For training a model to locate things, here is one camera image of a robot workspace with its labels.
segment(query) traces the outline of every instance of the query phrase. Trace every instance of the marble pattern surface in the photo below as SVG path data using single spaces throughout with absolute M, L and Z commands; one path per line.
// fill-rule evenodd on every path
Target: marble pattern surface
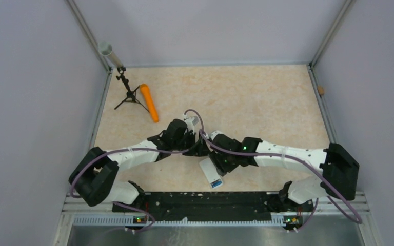
M 189 108 L 202 116 L 205 131 L 221 130 L 242 141 L 246 136 L 298 148 L 325 148 L 324 123 L 305 65 L 130 68 L 131 88 L 147 84 L 160 117 L 131 103 L 114 107 L 126 96 L 115 79 L 108 90 L 96 146 L 112 150 L 134 145 L 166 129 Z M 138 92 L 137 98 L 144 103 Z M 238 167 L 212 189 L 199 161 L 175 155 L 122 172 L 145 191 L 275 191 L 308 174 L 281 168 Z

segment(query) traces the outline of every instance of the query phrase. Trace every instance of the white wall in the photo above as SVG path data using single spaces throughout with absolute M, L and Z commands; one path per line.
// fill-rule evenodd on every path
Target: white wall
M 77 0 L 128 66 L 308 63 L 344 0 Z
M 63 0 L 0 0 L 0 246 L 52 244 L 104 82 Z
M 318 64 L 340 142 L 360 163 L 385 245 L 394 245 L 394 1 L 357 1 Z

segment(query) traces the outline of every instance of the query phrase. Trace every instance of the small wooden block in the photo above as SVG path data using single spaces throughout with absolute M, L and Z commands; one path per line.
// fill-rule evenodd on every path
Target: small wooden block
M 320 96 L 322 96 L 322 95 L 324 95 L 324 93 L 325 93 L 324 87 L 318 86 L 318 94 L 319 94 Z

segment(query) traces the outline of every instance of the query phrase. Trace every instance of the mini tripod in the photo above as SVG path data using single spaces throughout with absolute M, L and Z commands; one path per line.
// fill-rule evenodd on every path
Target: mini tripod
M 136 91 L 138 90 L 138 88 L 140 88 L 140 86 L 138 86 L 135 90 L 132 91 L 130 89 L 130 87 L 129 87 L 129 80 L 127 78 L 125 78 L 125 76 L 124 76 L 126 68 L 125 67 L 120 67 L 120 68 L 117 68 L 117 70 L 118 70 L 120 75 L 116 76 L 116 78 L 123 82 L 123 84 L 126 87 L 127 92 L 126 92 L 126 98 L 121 103 L 119 103 L 119 105 L 117 105 L 114 108 L 114 110 L 116 110 L 118 107 L 120 107 L 120 105 L 123 104 L 123 103 L 128 103 L 128 102 L 131 103 L 132 102 L 132 103 L 136 103 L 136 104 L 139 104 L 139 105 L 143 106 L 143 108 L 146 109 L 147 112 L 149 112 L 149 110 L 144 105 L 142 105 L 141 102 L 138 101 L 138 99 L 136 98 Z

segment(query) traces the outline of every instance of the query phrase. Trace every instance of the gray cylinder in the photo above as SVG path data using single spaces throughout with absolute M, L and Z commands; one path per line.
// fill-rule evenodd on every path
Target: gray cylinder
M 101 55 L 108 58 L 109 61 L 114 64 L 115 67 L 123 67 L 123 63 L 120 59 L 112 52 L 112 45 L 106 41 L 102 41 L 97 45 L 97 50 Z

